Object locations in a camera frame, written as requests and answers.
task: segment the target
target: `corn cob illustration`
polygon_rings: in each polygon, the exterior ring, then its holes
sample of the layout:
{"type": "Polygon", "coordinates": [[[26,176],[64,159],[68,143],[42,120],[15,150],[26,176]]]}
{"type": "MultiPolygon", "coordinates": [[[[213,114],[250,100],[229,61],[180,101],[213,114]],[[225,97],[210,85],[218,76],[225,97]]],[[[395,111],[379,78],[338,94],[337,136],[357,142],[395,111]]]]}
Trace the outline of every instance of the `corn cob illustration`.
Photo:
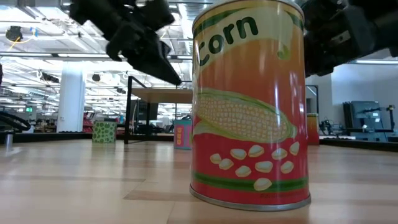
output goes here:
{"type": "Polygon", "coordinates": [[[276,143],[297,134],[297,128],[281,111],[239,93],[202,89],[195,111],[201,121],[193,135],[210,133],[241,141],[276,143]]]}

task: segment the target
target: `shelf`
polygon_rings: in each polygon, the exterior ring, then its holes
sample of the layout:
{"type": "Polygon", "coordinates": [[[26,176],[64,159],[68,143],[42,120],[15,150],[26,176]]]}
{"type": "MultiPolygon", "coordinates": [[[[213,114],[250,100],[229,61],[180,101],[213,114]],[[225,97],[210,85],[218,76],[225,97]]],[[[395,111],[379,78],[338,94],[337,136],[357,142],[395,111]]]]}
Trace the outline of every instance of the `shelf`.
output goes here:
{"type": "Polygon", "coordinates": [[[148,103],[192,103],[192,90],[133,88],[131,93],[148,103]]]}

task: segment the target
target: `cable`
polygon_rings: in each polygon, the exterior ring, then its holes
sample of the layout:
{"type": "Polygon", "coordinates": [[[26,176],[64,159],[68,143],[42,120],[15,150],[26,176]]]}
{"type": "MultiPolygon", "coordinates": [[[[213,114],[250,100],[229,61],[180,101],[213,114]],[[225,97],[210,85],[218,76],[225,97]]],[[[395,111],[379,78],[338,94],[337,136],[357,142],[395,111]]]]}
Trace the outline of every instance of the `cable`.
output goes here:
{"type": "Polygon", "coordinates": [[[35,30],[33,30],[32,32],[33,32],[32,37],[29,40],[25,40],[25,41],[22,41],[22,42],[18,42],[18,40],[21,37],[18,37],[15,41],[11,41],[11,40],[7,39],[8,41],[10,41],[12,43],[11,47],[8,48],[7,51],[10,51],[16,44],[24,44],[24,43],[28,43],[29,41],[31,41],[36,35],[36,31],[35,30]]]}

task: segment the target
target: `corn can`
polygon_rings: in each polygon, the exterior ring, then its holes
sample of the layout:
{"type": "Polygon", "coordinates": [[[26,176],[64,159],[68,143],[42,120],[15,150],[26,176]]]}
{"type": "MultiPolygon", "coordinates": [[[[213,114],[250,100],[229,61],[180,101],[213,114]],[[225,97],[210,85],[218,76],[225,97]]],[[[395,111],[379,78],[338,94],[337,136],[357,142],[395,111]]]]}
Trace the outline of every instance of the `corn can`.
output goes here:
{"type": "Polygon", "coordinates": [[[319,119],[318,114],[307,114],[308,145],[319,146],[319,119]]]}
{"type": "Polygon", "coordinates": [[[223,1],[193,23],[191,193],[243,210],[310,203],[303,14],[223,1]]]}

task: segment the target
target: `metal can lid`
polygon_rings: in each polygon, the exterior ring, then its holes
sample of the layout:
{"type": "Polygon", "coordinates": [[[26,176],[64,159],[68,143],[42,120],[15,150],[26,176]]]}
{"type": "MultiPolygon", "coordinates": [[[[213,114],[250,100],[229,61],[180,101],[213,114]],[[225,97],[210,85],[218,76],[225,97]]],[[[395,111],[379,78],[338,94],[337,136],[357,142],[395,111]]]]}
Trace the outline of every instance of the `metal can lid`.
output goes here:
{"type": "MultiPolygon", "coordinates": [[[[197,22],[197,20],[199,20],[199,18],[201,18],[208,11],[210,11],[210,10],[212,10],[214,8],[217,8],[219,6],[222,6],[224,4],[231,3],[231,2],[236,2],[236,1],[243,1],[243,0],[222,0],[222,1],[218,1],[217,3],[211,4],[210,7],[207,7],[201,13],[199,13],[199,15],[196,16],[195,20],[193,20],[192,29],[194,28],[195,23],[197,22]]],[[[282,3],[288,4],[288,5],[292,6],[292,7],[294,7],[296,10],[298,10],[298,12],[301,14],[301,16],[304,19],[303,10],[301,9],[301,7],[297,3],[292,2],[292,0],[263,0],[263,1],[279,1],[279,2],[282,2],[282,3]]]]}

